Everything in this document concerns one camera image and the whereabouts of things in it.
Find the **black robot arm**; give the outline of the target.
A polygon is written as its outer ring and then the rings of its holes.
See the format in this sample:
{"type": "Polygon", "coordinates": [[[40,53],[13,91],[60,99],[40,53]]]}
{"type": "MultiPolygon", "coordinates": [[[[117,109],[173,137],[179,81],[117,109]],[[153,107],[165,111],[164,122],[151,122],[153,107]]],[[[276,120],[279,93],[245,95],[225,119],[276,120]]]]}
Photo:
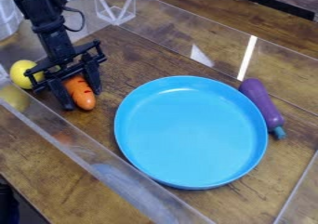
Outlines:
{"type": "Polygon", "coordinates": [[[107,60],[100,49],[100,41],[73,46],[66,32],[73,32],[64,25],[64,11],[82,13],[68,7],[66,0],[12,0],[24,18],[30,22],[30,29],[37,34],[46,57],[24,76],[30,82],[30,89],[40,92],[48,89],[66,111],[74,109],[74,102],[62,85],[62,81],[81,74],[96,95],[101,91],[99,64],[107,60]]]}

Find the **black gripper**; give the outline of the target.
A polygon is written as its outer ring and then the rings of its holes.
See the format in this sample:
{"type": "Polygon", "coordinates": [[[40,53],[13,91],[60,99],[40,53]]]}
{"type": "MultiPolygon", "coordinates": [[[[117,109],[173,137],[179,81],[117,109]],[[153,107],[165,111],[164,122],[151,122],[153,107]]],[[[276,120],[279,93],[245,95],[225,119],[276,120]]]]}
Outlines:
{"type": "Polygon", "coordinates": [[[99,64],[107,60],[100,49],[100,41],[93,40],[73,46],[65,27],[53,30],[33,28],[45,52],[45,58],[32,68],[25,76],[32,83],[32,89],[38,92],[48,88],[61,107],[66,111],[74,109],[74,102],[61,82],[81,73],[96,95],[101,92],[99,64]]]}

